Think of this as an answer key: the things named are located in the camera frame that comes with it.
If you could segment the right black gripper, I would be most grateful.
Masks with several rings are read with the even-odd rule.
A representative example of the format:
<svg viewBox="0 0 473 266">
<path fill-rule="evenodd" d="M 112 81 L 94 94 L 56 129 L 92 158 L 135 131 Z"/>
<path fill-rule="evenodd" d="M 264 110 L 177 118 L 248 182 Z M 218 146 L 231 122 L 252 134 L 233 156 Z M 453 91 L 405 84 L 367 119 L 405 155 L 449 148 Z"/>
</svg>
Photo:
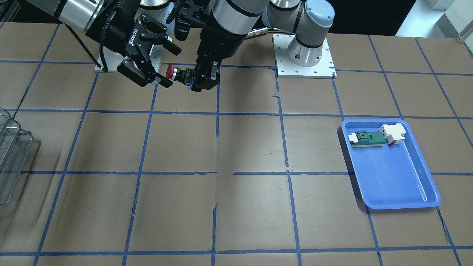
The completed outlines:
<svg viewBox="0 0 473 266">
<path fill-rule="evenodd" d="M 169 4 L 169 0 L 103 0 L 87 26 L 87 36 L 99 43 L 98 66 L 108 71 L 104 48 L 126 54 L 125 46 L 132 33 L 140 33 L 140 40 L 162 45 L 172 54 L 179 55 L 182 49 L 169 40 L 169 25 L 164 22 Z M 156 72 L 151 63 L 136 64 L 130 58 L 118 64 L 117 71 L 141 87 L 157 83 L 169 88 L 173 84 L 170 79 Z"/>
</svg>

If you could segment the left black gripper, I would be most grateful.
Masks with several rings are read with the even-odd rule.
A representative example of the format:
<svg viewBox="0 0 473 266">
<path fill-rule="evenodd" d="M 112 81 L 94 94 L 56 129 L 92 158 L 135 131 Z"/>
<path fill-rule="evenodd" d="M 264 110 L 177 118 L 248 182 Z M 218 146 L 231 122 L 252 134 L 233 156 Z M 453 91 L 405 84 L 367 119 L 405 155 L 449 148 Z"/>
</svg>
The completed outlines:
<svg viewBox="0 0 473 266">
<path fill-rule="evenodd" d="M 222 61 L 233 56 L 245 38 L 246 35 L 209 29 L 201 30 L 190 89 L 201 92 L 217 86 L 220 83 L 218 69 Z"/>
</svg>

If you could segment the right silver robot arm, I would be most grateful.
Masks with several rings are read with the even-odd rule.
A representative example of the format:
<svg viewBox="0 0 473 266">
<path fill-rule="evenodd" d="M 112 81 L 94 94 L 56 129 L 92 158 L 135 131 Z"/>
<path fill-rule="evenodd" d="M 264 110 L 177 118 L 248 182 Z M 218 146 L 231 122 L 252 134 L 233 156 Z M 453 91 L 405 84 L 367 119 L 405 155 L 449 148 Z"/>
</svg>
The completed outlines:
<svg viewBox="0 0 473 266">
<path fill-rule="evenodd" d="M 169 40 L 170 27 L 163 16 L 168 0 L 31 0 L 30 4 L 64 23 L 73 33 L 84 33 L 99 44 L 100 60 L 94 63 L 104 73 L 111 69 L 105 49 L 120 54 L 116 70 L 144 87 L 157 83 L 169 88 L 171 79 L 159 74 L 152 61 L 154 47 L 174 55 L 181 52 Z"/>
</svg>

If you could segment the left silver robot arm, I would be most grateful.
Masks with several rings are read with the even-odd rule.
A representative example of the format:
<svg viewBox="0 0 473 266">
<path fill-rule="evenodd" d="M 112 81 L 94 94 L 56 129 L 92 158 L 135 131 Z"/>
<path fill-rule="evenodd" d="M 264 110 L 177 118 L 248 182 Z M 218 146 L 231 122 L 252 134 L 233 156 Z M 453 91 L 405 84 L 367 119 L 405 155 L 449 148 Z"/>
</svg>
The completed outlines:
<svg viewBox="0 0 473 266">
<path fill-rule="evenodd" d="M 259 19 L 294 34 L 287 51 L 292 63 L 315 66 L 335 15 L 326 0 L 217 0 L 202 25 L 196 66 L 186 85 L 194 92 L 218 85 L 223 59 L 235 54 Z"/>
</svg>

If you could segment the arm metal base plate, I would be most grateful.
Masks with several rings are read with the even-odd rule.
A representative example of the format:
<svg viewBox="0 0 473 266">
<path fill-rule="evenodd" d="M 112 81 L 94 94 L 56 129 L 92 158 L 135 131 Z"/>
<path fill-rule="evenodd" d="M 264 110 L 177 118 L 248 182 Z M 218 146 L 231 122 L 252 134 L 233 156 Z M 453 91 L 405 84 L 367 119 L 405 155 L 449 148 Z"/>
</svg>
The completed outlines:
<svg viewBox="0 0 473 266">
<path fill-rule="evenodd" d="M 159 71 L 164 47 L 161 44 L 153 44 L 149 40 L 141 40 L 141 33 L 132 33 L 127 40 L 126 54 L 111 51 L 104 48 L 104 60 L 108 66 L 108 72 L 118 73 L 118 66 L 124 59 L 133 60 L 135 67 L 138 64 L 150 63 L 156 72 Z"/>
<path fill-rule="evenodd" d="M 321 47 L 303 47 L 295 35 L 274 34 L 272 36 L 276 70 L 282 78 L 335 79 L 328 40 Z"/>
</svg>

